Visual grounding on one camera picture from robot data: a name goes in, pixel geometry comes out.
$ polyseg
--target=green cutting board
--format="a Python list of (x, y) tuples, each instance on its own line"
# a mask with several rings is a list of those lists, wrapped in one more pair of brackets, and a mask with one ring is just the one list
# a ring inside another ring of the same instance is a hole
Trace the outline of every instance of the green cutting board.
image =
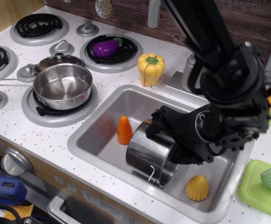
[(271, 216), (271, 190), (261, 181), (261, 173), (271, 165), (260, 161), (250, 161), (245, 169), (239, 187), (239, 199), (246, 205)]

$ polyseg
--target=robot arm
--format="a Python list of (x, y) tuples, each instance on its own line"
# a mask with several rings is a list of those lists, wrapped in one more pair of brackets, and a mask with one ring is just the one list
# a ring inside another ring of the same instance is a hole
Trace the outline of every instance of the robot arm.
[(195, 55), (188, 86), (210, 104), (187, 114), (162, 106), (152, 114), (147, 137), (160, 130), (170, 135), (180, 146), (171, 161), (179, 164), (210, 163), (228, 148), (244, 149), (269, 128), (271, 79), (264, 76), (260, 51), (248, 41), (233, 42), (213, 0), (162, 3)]

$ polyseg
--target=orange carrot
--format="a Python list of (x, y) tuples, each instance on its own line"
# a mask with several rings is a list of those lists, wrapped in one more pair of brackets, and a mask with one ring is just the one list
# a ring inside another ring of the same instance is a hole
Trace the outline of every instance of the orange carrot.
[(131, 127), (129, 120), (126, 116), (122, 116), (120, 118), (117, 136), (118, 136), (118, 142), (123, 145), (129, 144), (129, 142), (133, 136), (132, 127)]

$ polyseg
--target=wooden backsplash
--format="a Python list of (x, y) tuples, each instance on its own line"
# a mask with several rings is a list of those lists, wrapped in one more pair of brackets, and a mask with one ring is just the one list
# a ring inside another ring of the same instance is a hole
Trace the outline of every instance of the wooden backsplash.
[[(178, 30), (163, 6), (157, 28), (147, 26), (149, 0), (112, 0), (114, 11), (109, 19), (102, 19), (95, 11), (95, 0), (46, 0), (47, 6), (118, 28), (151, 36), (167, 42), (183, 44)], [(215, 0), (234, 41), (250, 40), (258, 45), (265, 62), (271, 53), (271, 0)]]

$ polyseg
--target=purple eggplant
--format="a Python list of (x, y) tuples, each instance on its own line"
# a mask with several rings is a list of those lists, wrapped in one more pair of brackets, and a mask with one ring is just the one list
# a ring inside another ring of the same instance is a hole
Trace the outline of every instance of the purple eggplant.
[(108, 57), (115, 53), (122, 46), (123, 39), (119, 36), (110, 41), (96, 43), (93, 47), (93, 54), (96, 57)]

